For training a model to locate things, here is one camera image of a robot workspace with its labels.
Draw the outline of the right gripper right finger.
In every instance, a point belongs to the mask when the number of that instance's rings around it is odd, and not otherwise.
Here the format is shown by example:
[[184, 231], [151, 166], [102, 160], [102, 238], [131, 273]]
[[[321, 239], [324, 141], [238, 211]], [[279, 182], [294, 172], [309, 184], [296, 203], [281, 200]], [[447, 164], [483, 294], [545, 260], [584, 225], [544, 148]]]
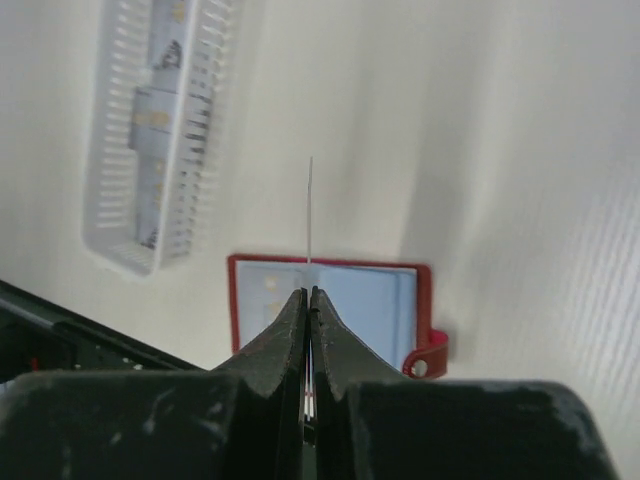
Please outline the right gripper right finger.
[[582, 400], [554, 382], [415, 380], [315, 289], [309, 307], [321, 479], [613, 479]]

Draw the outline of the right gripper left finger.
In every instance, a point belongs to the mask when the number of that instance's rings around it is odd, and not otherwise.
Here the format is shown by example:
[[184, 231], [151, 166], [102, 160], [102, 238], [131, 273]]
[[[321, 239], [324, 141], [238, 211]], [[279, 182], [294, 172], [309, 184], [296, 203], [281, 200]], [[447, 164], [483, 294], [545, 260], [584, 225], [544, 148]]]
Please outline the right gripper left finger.
[[1, 383], [5, 479], [299, 479], [306, 294], [213, 370], [47, 370]]

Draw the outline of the red leather card holder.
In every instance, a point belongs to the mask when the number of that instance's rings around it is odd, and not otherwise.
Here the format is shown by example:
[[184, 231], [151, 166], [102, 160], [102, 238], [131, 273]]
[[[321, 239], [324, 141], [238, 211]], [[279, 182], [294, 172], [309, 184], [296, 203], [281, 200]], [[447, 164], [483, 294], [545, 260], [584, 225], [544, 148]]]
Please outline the red leather card holder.
[[[302, 257], [232, 254], [227, 259], [232, 350], [241, 348], [237, 268], [242, 262], [279, 264], [299, 271]], [[388, 364], [413, 378], [435, 379], [448, 369], [448, 335], [432, 325], [433, 275], [420, 263], [312, 259], [313, 287], [324, 290], [342, 322]]]

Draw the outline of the white plastic basket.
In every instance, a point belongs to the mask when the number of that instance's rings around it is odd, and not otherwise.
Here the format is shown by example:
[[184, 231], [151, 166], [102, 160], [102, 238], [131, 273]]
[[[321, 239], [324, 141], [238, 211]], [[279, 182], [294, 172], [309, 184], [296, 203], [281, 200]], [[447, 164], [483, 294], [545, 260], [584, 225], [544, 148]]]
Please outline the white plastic basket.
[[82, 237], [145, 278], [203, 240], [237, 1], [108, 1], [101, 16]]

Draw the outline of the silver card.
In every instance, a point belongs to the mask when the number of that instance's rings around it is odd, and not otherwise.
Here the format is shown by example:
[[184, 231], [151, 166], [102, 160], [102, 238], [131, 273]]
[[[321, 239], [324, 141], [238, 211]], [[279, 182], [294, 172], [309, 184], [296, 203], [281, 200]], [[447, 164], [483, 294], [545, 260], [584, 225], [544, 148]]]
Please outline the silver card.
[[237, 268], [238, 326], [244, 347], [280, 313], [302, 274], [279, 264], [242, 262]]

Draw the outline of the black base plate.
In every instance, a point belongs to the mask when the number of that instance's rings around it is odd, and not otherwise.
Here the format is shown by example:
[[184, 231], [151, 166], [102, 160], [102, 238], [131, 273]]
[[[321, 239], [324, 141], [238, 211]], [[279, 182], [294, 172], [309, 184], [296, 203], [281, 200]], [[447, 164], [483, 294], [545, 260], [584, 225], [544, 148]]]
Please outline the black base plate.
[[47, 370], [196, 370], [89, 318], [1, 283], [1, 383]]

